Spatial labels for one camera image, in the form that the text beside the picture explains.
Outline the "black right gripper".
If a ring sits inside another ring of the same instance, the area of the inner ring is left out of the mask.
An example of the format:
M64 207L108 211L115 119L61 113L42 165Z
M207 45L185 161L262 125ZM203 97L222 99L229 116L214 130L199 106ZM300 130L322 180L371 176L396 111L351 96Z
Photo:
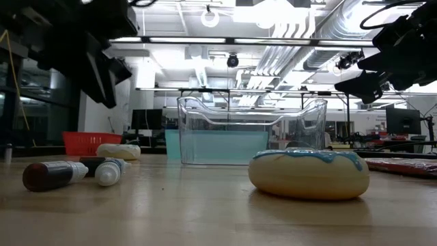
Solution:
M396 90L435 82L436 2L427 1L410 16L400 16L386 24L373 38L373 45L380 52L361 60L358 67L364 71L358 77L336 83L337 91L369 104L382 97L381 85L387 81Z

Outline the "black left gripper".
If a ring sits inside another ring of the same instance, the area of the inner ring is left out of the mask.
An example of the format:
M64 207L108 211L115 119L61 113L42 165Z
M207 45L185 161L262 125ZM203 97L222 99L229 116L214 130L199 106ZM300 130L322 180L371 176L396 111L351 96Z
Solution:
M116 106L115 85L131 78L126 62L106 53L111 41L135 37L135 1L1 2L1 26L29 47L43 70L59 71L96 103Z

